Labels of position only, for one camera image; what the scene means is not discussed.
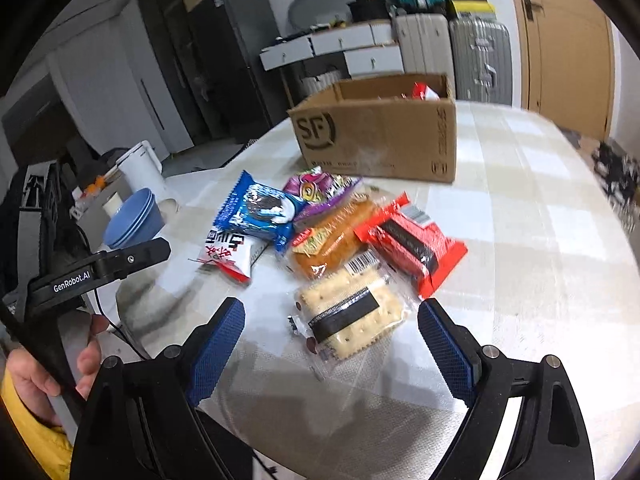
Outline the person's left hand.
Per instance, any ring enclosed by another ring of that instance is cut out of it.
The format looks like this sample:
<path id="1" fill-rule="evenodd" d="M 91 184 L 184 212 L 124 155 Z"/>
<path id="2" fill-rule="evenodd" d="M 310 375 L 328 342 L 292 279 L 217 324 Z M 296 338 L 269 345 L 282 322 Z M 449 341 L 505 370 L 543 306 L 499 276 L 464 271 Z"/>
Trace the person's left hand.
<path id="1" fill-rule="evenodd" d="M 54 405 L 51 400 L 62 398 L 75 386 L 76 396 L 87 400 L 96 375 L 101 366 L 102 352 L 100 333 L 105 332 L 110 321 L 103 315 L 94 314 L 90 326 L 85 328 L 85 347 L 79 351 L 74 376 L 68 367 L 61 336 L 58 330 L 48 327 L 36 330 L 29 337 L 26 348 L 15 348 L 6 361 L 6 377 L 11 381 L 9 393 L 17 395 L 17 401 L 24 405 L 38 422 L 48 427 L 63 427 L 74 419 L 64 401 Z"/>

